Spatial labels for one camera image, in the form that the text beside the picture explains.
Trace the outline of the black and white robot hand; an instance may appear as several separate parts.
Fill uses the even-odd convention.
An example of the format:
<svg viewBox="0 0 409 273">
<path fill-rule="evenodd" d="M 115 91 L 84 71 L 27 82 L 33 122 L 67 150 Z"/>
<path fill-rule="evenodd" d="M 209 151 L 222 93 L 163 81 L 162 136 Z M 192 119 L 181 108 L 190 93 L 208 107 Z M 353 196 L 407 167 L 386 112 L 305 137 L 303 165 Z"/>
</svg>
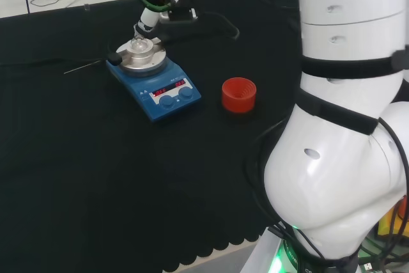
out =
<svg viewBox="0 0 409 273">
<path fill-rule="evenodd" d="M 164 0 L 147 0 L 149 3 L 162 6 Z M 145 8 L 139 18 L 139 21 L 134 25 L 134 36 L 153 39 L 158 36 L 159 13 L 153 12 Z"/>
</svg>

